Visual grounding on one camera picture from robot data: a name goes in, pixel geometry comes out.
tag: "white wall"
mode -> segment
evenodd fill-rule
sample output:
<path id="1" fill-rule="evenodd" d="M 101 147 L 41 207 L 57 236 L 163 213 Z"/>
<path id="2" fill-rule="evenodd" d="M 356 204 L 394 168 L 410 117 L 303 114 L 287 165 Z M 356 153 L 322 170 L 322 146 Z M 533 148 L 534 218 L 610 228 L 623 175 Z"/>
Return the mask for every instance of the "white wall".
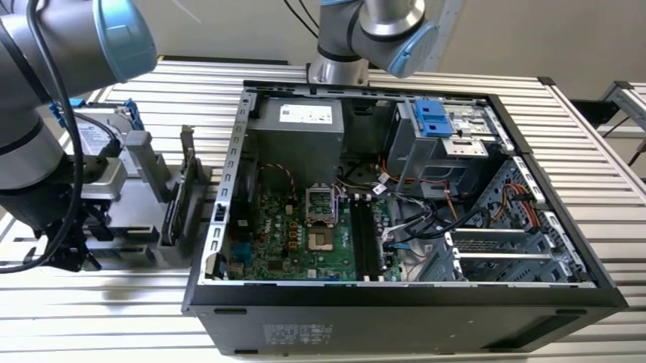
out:
<path id="1" fill-rule="evenodd" d="M 466 0 L 439 71 L 551 76 L 598 98 L 617 79 L 646 82 L 645 17 L 645 0 Z"/>
<path id="2" fill-rule="evenodd" d="M 308 21 L 298 1 L 288 1 Z M 318 21 L 319 0 L 303 3 Z M 427 0 L 428 19 L 439 18 L 443 3 Z M 316 39 L 283 0 L 135 0 L 135 4 L 160 54 L 275 59 L 291 64 L 306 64 L 316 58 Z"/>

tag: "metal rack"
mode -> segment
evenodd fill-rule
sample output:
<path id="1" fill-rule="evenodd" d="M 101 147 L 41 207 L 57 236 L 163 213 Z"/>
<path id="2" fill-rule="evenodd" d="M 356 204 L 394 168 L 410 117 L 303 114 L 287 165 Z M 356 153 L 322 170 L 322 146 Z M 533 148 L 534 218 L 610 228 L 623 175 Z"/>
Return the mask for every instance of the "metal rack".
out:
<path id="1" fill-rule="evenodd" d="M 181 158 L 180 127 L 195 126 L 196 152 L 212 166 L 218 188 L 244 79 L 304 82 L 304 68 L 160 61 L 155 72 L 93 93 L 91 101 L 137 101 L 153 148 L 168 164 Z M 372 71 L 378 87 L 498 94 L 535 151 L 570 214 L 619 285 L 631 308 L 529 355 L 496 359 L 529 363 L 567 356 L 571 362 L 646 360 L 646 187 L 587 125 L 557 86 L 537 78 L 418 73 L 395 79 Z M 211 215 L 207 210 L 204 221 Z M 9 216 L 0 221 L 0 256 L 24 256 L 31 232 Z M 0 276 L 0 352 L 23 360 L 218 358 L 196 319 L 180 315 L 185 270 L 69 274 L 47 268 Z M 454 361 L 455 356 L 363 356 L 371 361 Z M 492 355 L 466 355 L 480 361 Z M 307 361 L 308 358 L 260 358 Z M 326 361 L 323 356 L 312 360 Z"/>
<path id="2" fill-rule="evenodd" d="M 615 81 L 602 96 L 602 101 L 613 101 L 638 127 L 646 131 L 646 83 Z"/>

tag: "barcode sticker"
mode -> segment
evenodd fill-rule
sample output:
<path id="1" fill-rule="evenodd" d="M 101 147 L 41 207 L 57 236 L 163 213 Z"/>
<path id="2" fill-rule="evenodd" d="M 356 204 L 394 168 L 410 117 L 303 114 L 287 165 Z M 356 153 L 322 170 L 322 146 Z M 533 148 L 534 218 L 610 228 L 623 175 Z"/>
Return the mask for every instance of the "barcode sticker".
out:
<path id="1" fill-rule="evenodd" d="M 386 185 L 379 184 L 376 187 L 372 188 L 372 191 L 376 195 L 380 195 L 387 190 Z"/>
<path id="2" fill-rule="evenodd" d="M 386 172 L 383 172 L 382 175 L 379 176 L 379 183 L 386 184 L 390 178 L 391 176 Z"/>

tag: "open computer tower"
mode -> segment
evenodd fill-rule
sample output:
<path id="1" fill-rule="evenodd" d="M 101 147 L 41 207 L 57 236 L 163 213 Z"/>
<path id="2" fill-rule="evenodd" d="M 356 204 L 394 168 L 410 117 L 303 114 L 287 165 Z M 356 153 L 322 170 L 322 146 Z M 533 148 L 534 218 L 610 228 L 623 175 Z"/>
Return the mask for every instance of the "open computer tower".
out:
<path id="1" fill-rule="evenodd" d="M 244 83 L 183 308 L 222 354 L 526 352 L 623 307 L 495 95 Z"/>

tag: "ram slot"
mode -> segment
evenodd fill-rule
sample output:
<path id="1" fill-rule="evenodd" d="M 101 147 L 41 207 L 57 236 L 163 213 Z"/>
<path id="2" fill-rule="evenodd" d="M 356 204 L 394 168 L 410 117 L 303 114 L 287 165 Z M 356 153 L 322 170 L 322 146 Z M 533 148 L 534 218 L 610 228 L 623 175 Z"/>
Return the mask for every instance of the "ram slot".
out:
<path id="1" fill-rule="evenodd" d="M 379 249 L 370 202 L 364 200 L 351 202 L 350 215 L 356 279 L 358 281 L 379 281 Z"/>

